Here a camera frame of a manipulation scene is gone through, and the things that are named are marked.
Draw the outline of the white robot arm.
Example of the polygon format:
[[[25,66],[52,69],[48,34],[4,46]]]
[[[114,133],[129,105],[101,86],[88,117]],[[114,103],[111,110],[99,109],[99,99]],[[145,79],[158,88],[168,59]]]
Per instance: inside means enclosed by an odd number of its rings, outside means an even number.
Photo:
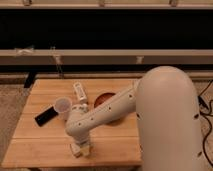
[[[84,143],[92,129],[130,113],[137,116],[142,171],[205,171],[197,91],[176,67],[153,68],[98,107],[72,113],[66,133]]]

